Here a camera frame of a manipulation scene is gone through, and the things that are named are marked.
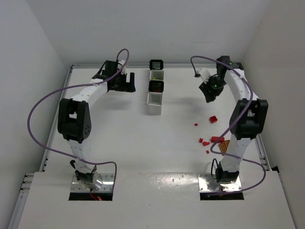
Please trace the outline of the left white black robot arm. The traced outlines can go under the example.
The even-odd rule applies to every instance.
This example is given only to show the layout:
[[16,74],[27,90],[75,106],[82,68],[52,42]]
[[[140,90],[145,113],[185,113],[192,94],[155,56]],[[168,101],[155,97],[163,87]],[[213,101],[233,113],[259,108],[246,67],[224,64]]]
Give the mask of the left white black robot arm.
[[99,189],[102,177],[92,159],[88,137],[92,131],[90,108],[104,94],[112,91],[135,92],[134,73],[126,73],[126,61],[106,61],[91,78],[88,86],[70,99],[63,98],[59,104],[58,132],[68,142],[76,157],[70,162],[78,181],[89,189]]

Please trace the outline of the orange lego plate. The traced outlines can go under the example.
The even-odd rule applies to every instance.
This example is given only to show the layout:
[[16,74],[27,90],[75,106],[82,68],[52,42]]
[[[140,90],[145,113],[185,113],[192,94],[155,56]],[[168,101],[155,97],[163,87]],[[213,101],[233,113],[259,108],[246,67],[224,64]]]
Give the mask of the orange lego plate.
[[230,140],[225,140],[222,143],[219,143],[219,149],[221,153],[226,153],[227,152],[227,148],[229,146]]

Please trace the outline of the long red lego brick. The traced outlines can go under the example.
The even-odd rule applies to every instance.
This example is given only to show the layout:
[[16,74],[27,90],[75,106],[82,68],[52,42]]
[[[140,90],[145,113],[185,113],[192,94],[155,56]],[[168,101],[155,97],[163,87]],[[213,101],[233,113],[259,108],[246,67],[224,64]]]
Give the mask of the long red lego brick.
[[211,143],[218,142],[223,143],[225,141],[224,137],[212,136],[210,139]]

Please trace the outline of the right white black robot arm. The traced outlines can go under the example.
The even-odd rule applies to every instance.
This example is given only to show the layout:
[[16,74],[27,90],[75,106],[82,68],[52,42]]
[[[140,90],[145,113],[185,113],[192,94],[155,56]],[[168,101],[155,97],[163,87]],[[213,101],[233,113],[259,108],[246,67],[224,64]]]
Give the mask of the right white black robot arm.
[[268,102],[261,100],[250,88],[246,78],[241,74],[243,66],[232,62],[229,56],[216,59],[216,75],[205,77],[199,86],[206,102],[213,102],[228,86],[236,101],[229,120],[231,140],[226,155],[218,163],[215,180],[218,183],[235,182],[239,176],[239,167],[248,145],[263,130]]

